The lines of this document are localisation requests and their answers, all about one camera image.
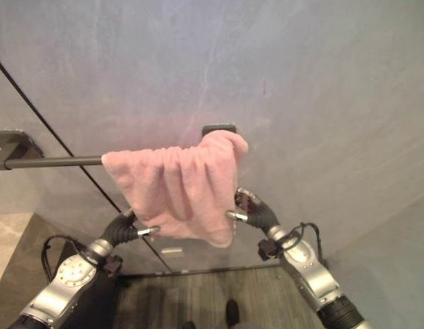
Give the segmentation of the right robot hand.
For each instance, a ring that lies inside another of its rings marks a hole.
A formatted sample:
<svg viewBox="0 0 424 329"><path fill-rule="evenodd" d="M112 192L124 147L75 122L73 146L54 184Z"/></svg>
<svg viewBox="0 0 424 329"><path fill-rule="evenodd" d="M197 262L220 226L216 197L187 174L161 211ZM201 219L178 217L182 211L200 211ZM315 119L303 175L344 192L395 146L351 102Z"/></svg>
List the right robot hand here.
<svg viewBox="0 0 424 329"><path fill-rule="evenodd" d="M260 229L265 235L280 225L274 211L258 195L239 187L234 196L235 209L227 210L226 217Z"/></svg>

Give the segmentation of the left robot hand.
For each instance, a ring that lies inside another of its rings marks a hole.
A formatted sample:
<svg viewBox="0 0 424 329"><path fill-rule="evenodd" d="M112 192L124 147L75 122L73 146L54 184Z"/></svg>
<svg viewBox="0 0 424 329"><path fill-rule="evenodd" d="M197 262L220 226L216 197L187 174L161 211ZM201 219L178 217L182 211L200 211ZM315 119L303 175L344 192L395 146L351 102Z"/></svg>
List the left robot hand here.
<svg viewBox="0 0 424 329"><path fill-rule="evenodd" d="M100 238L116 247L119 244L128 243L144 236L157 234L161 230L160 226L151 226L138 230L134 227L136 220L137 217L132 209L122 212L108 224Z"/></svg>

